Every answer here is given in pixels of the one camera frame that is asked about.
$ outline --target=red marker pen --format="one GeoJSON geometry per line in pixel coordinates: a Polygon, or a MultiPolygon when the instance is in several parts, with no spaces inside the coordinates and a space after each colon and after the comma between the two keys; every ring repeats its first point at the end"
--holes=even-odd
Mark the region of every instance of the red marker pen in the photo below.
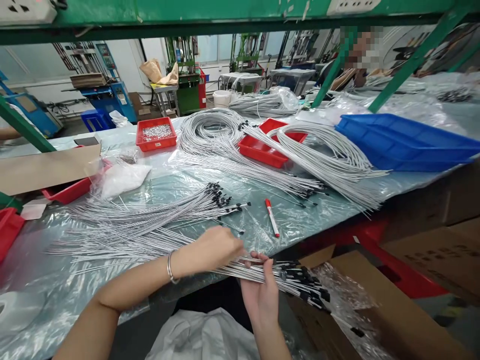
{"type": "Polygon", "coordinates": [[[270,216],[271,227],[273,228],[273,232],[275,233],[275,237],[279,238],[280,233],[277,227],[277,223],[275,222],[274,213],[272,212],[272,204],[270,200],[265,199],[266,209],[268,210],[268,215],[270,216]]]}

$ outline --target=blue plastic crate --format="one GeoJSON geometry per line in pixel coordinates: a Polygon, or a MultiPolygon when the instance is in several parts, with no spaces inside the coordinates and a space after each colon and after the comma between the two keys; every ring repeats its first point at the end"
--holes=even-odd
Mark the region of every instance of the blue plastic crate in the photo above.
{"type": "Polygon", "coordinates": [[[362,150],[373,166],[380,170],[441,173],[459,164],[468,164],[473,161],[472,159],[455,161],[400,160],[378,152],[363,142],[356,142],[356,145],[362,150]]]}
{"type": "Polygon", "coordinates": [[[342,115],[337,131],[399,161],[458,162],[480,153],[480,142],[393,114],[342,115]]]}

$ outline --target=tape roll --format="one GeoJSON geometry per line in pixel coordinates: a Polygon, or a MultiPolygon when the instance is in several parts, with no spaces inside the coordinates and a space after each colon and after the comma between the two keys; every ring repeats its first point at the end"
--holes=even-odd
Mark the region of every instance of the tape roll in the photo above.
{"type": "Polygon", "coordinates": [[[0,336],[16,334],[25,329],[44,304],[43,294],[10,291],[0,295],[0,336]]]}

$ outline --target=human hand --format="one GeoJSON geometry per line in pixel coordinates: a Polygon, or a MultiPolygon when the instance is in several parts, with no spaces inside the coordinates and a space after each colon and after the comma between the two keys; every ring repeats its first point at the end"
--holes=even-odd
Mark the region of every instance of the human hand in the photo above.
{"type": "Polygon", "coordinates": [[[271,329],[277,327],[279,323],[279,288],[272,270],[274,261],[255,251],[250,255],[252,258],[265,261],[263,263],[265,283],[241,279],[243,302],[254,329],[271,329]]]}
{"type": "Polygon", "coordinates": [[[171,272],[176,279],[207,272],[225,266],[244,254],[242,240],[234,237],[229,228],[214,226],[196,241],[172,254],[171,272]]]}

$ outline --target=power strip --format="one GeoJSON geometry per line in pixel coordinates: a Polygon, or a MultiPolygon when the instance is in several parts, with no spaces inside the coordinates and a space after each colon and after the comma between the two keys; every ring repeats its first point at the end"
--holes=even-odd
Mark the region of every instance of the power strip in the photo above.
{"type": "Polygon", "coordinates": [[[358,14],[374,9],[382,0],[331,0],[326,14],[358,14]]]}

